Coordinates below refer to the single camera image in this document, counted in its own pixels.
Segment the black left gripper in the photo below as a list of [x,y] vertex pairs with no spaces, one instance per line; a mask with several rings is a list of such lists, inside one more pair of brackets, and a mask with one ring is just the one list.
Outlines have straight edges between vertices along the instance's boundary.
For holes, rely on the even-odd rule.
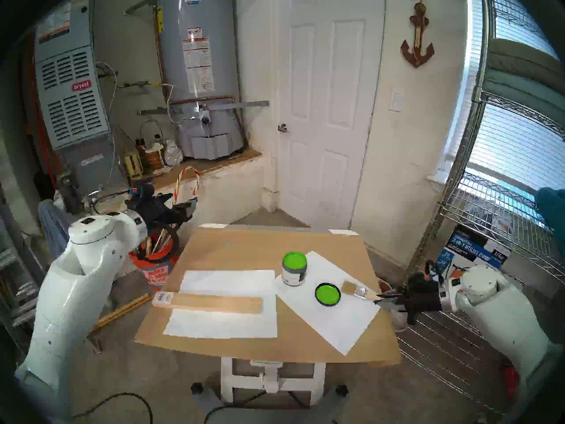
[[166,206],[166,202],[173,198],[174,195],[141,197],[140,216],[147,228],[157,228],[165,224],[181,226],[182,220],[192,219],[194,207],[198,203],[198,197],[193,197],[187,202],[177,204],[176,210]]

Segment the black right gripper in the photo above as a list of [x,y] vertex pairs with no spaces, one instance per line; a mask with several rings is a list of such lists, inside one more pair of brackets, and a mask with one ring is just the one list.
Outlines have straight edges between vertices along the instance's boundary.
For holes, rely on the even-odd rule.
[[407,284],[396,288],[398,293],[377,294],[380,307],[395,312],[406,312],[407,323],[416,324],[416,315],[424,312],[441,312],[439,283],[424,273],[410,276]]

